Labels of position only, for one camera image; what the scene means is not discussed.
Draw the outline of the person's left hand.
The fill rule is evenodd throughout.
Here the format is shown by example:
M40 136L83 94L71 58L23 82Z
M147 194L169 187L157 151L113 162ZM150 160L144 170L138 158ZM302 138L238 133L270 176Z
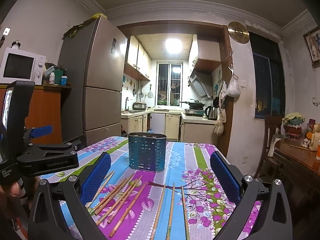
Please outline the person's left hand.
M32 196L34 187L28 185L26 187L27 198L22 204L20 200L21 189L17 182L10 186L1 186L1 212L7 219L15 219L24 215L30 215L30 207L32 204Z

